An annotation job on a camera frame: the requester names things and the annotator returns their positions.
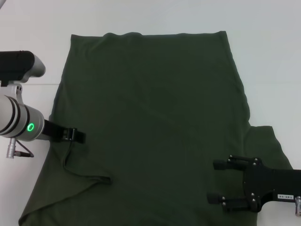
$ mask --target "cable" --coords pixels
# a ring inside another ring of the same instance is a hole
[[[22,157],[31,157],[31,158],[34,157],[33,153],[27,147],[25,147],[20,141],[18,141],[18,140],[16,140],[16,141],[22,148],[24,148],[30,154],[30,156],[28,156],[27,153],[19,152]]]

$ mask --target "black metal bracket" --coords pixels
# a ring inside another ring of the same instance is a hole
[[[85,142],[85,134],[79,132],[76,128],[66,128],[63,131],[63,138],[64,141],[76,141],[81,144]]]
[[[227,161],[214,161],[215,170],[240,170],[243,172],[244,197],[228,198],[207,194],[210,204],[222,204],[225,211],[249,210],[260,212],[269,201],[297,202],[301,196],[301,170],[271,169],[260,158],[230,155]]]

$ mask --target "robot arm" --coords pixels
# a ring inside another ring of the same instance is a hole
[[[301,217],[301,170],[271,169],[260,158],[230,155],[227,161],[215,160],[215,170],[239,170],[244,174],[242,186],[245,196],[228,198],[207,194],[210,204],[221,204],[225,211],[249,210],[260,212],[269,201],[294,202],[296,216]]]
[[[10,138],[7,158],[18,156],[18,140],[85,141],[84,133],[51,123],[40,111],[23,103],[23,87],[14,82],[27,82],[30,77],[41,77],[44,73],[43,63],[29,51],[0,52],[0,136]]]

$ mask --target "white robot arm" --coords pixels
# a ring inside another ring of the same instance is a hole
[[[35,139],[77,141],[84,143],[85,135],[73,128],[64,128],[44,119],[43,114],[23,103],[23,87],[15,81],[27,82],[40,77],[45,66],[29,51],[0,52],[0,136],[10,138],[7,158],[20,156],[16,142]]]

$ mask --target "black cable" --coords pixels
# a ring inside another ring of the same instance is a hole
[[[26,152],[19,152],[19,151],[15,151],[15,156],[16,157],[27,157],[30,158],[31,155],[29,153]]]
[[[26,151],[28,151],[28,153],[30,154],[30,157],[31,157],[31,158],[34,157],[33,153],[32,153],[27,147],[25,147],[20,141],[18,141],[18,140],[16,140],[16,141],[17,141],[17,143],[18,143],[22,148],[24,148]],[[29,156],[27,155],[27,153],[22,153],[22,152],[20,152],[20,154],[21,154],[22,157],[29,157]]]

